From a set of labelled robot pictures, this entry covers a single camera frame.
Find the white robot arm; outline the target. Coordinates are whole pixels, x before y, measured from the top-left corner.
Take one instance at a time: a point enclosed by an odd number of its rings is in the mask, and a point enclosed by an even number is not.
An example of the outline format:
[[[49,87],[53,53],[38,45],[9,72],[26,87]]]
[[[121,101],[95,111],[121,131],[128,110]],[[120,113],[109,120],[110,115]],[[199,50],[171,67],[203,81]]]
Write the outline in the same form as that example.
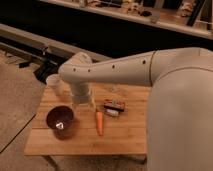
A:
[[[90,82],[149,87],[148,171],[213,171],[212,50],[156,50],[99,63],[79,52],[59,75],[76,98],[89,94]]]

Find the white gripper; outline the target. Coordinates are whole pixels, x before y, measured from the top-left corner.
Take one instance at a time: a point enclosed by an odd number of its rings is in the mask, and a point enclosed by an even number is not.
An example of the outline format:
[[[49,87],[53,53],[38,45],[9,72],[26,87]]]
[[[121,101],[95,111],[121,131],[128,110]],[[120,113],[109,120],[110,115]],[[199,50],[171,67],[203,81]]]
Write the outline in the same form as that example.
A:
[[[96,110],[92,90],[88,83],[70,84],[70,90],[73,108],[77,108],[81,104],[88,104],[93,111]]]

